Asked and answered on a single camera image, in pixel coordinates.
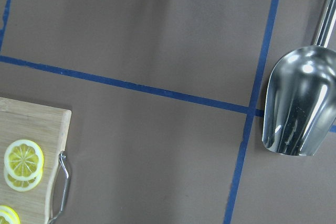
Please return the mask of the wooden cutting board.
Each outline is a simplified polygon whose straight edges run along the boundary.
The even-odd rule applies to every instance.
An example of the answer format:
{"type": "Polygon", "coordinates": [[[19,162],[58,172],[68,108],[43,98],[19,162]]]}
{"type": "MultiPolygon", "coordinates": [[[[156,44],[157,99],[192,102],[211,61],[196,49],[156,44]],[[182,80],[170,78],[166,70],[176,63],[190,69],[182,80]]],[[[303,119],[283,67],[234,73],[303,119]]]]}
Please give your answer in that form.
{"type": "Polygon", "coordinates": [[[52,209],[54,186],[70,119],[70,110],[1,98],[1,158],[11,143],[21,139],[37,143],[44,155],[41,181],[29,191],[10,188],[1,172],[1,205],[16,211],[21,223],[55,223],[58,218],[52,209]]]}

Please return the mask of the metal scoop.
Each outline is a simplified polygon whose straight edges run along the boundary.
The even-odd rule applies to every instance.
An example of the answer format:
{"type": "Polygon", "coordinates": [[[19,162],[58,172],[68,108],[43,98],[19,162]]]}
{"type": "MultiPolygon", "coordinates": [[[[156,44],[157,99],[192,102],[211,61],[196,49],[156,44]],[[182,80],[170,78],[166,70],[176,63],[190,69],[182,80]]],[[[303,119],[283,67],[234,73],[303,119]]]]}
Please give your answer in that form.
{"type": "Polygon", "coordinates": [[[328,48],[335,0],[325,0],[312,44],[275,64],[266,92],[262,142],[269,151],[313,156],[335,121],[335,51],[328,48]]]}

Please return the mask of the upper lemon slice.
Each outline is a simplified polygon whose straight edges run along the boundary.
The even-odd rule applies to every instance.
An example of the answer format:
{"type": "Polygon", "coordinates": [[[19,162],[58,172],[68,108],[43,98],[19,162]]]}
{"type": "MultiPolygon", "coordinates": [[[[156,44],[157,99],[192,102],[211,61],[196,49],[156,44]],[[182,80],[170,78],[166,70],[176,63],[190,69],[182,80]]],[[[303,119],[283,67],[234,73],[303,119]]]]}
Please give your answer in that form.
{"type": "Polygon", "coordinates": [[[34,141],[16,140],[5,151],[4,165],[12,178],[31,180],[43,172],[44,154],[34,141]]]}

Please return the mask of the hidden lemon slice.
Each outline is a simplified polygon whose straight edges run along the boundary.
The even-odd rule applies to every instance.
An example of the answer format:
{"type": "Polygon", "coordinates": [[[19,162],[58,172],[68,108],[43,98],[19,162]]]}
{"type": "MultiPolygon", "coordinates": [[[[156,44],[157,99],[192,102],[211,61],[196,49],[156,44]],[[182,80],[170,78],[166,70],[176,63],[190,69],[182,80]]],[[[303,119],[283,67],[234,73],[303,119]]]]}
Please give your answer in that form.
{"type": "Polygon", "coordinates": [[[18,180],[13,178],[6,168],[4,168],[4,178],[6,184],[13,190],[18,192],[26,192],[34,189],[41,181],[43,172],[40,172],[37,177],[34,177],[29,180],[18,180]]]}

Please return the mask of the lower lemon slice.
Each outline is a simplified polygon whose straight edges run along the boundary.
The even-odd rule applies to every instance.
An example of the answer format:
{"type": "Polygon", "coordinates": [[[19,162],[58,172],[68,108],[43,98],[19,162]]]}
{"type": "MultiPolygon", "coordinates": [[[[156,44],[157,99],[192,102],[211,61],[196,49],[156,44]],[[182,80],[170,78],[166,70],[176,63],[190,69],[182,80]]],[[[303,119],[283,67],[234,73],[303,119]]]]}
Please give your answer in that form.
{"type": "Polygon", "coordinates": [[[1,223],[20,223],[20,218],[13,208],[1,205],[1,223]]]}

